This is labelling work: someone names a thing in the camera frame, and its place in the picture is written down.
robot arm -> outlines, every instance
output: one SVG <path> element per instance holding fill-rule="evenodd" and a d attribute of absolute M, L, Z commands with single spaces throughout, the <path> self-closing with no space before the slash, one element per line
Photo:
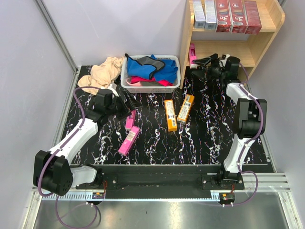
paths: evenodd
<path fill-rule="evenodd" d="M 237 78 L 240 59 L 230 55 L 223 55 L 222 58 L 218 58 L 218 54 L 213 54 L 210 57 L 194 60 L 193 62 L 206 70 L 205 72 L 195 71 L 193 73 L 195 76 L 200 80 L 206 80 L 207 76 L 209 79 L 219 79 L 222 89 L 236 104 L 233 120 L 234 140 L 223 167 L 215 177 L 217 183 L 236 183 L 241 178 L 240 170 L 244 159 L 255 141 L 251 139 L 257 135 L 262 120 L 264 122 L 260 135 L 264 133 L 267 101 L 252 96 L 240 83 Z M 264 119 L 262 119 L 259 109 L 253 100 L 259 103 Z"/>
<path fill-rule="evenodd" d="M 116 91 L 100 89 L 85 118 L 48 152 L 41 150 L 36 154 L 33 176 L 35 186 L 40 186 L 39 179 L 43 173 L 41 188 L 63 196 L 71 187 L 91 183 L 97 178 L 97 170 L 92 166 L 70 168 L 70 165 L 83 145 L 107 123 L 109 116 L 116 115 L 120 120 L 141 107 L 127 91 L 123 91 L 123 94 L 126 102 Z"/>
<path fill-rule="evenodd" d="M 249 93 L 246 91 L 243 85 L 239 83 L 229 83 L 226 88 L 226 94 L 235 102 L 236 110 L 233 121 L 233 133 L 234 140 L 231 146 L 228 157 L 224 161 L 224 169 L 230 173 L 239 173 L 237 166 L 238 158 L 242 152 L 243 146 L 247 143 L 243 154 L 241 155 L 240 168 L 244 162 L 244 159 L 255 140 L 253 138 L 260 127 L 261 117 L 259 115 L 258 108 L 253 102 L 252 98 L 249 97 Z M 266 117 L 267 102 L 266 100 L 257 99 L 263 110 L 264 117 Z M 260 134 L 263 134 L 265 130 L 265 121 L 263 129 Z"/>

blue towel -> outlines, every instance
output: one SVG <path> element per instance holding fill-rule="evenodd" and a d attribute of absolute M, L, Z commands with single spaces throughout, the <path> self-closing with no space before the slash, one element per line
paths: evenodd
<path fill-rule="evenodd" d="M 149 80 L 156 67 L 153 65 L 141 65 L 131 58 L 127 58 L 127 73 L 129 76 L 139 76 L 143 79 Z"/>
<path fill-rule="evenodd" d="M 174 83 L 177 79 L 178 67 L 176 67 L 176 61 L 162 60 L 165 63 L 164 68 L 154 74 L 156 81 L 166 80 L 167 82 Z"/>
<path fill-rule="evenodd" d="M 174 83 L 177 79 L 178 67 L 176 67 L 176 61 L 162 60 L 164 67 L 157 71 L 157 67 L 151 64 L 139 64 L 137 61 L 127 58 L 127 73 L 129 76 L 138 76 L 146 80 L 150 80 L 155 77 L 156 81 L 166 80 L 170 83 Z"/>

red cloth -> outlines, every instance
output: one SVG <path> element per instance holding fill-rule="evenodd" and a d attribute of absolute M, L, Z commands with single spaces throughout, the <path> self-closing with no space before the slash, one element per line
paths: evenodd
<path fill-rule="evenodd" d="M 137 82 L 156 82 L 156 79 L 153 77 L 151 80 L 146 80 L 138 76 L 132 76 L 132 79 L 130 80 L 130 83 L 137 83 Z M 172 86 L 173 84 L 166 81 L 166 80 L 160 80 L 158 81 L 159 84 L 162 86 Z"/>

metal floor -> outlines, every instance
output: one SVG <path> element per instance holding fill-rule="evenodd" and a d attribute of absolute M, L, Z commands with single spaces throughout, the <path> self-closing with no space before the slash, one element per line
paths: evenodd
<path fill-rule="evenodd" d="M 236 203 L 246 200 L 236 194 Z M 60 201 L 59 215 L 64 215 L 81 201 Z M 43 200 L 35 229 L 63 229 L 55 216 L 55 201 Z M 91 228 L 96 229 L 287 229 L 288 224 L 276 193 L 257 193 L 254 199 L 239 207 L 219 207 L 200 202 L 103 202 L 100 216 Z M 63 221 L 71 227 L 88 225 L 94 209 L 82 206 Z"/>

white laundry basket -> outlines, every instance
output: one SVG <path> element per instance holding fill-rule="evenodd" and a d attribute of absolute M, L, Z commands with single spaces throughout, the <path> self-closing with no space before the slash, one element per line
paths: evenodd
<path fill-rule="evenodd" d="M 138 56 L 130 56 L 134 60 L 138 60 L 146 55 L 138 55 Z M 167 55 L 155 55 L 158 60 L 173 60 L 176 61 L 176 66 L 178 67 L 177 71 L 177 79 L 173 83 L 172 86 L 130 86 L 126 83 L 126 79 L 130 78 L 127 74 L 127 57 L 125 57 L 122 65 L 122 73 L 121 73 L 121 86 L 126 88 L 130 93 L 172 93 L 175 88 L 180 86 L 181 74 L 180 74 L 180 64 L 179 60 L 176 56 L 167 56 Z"/>

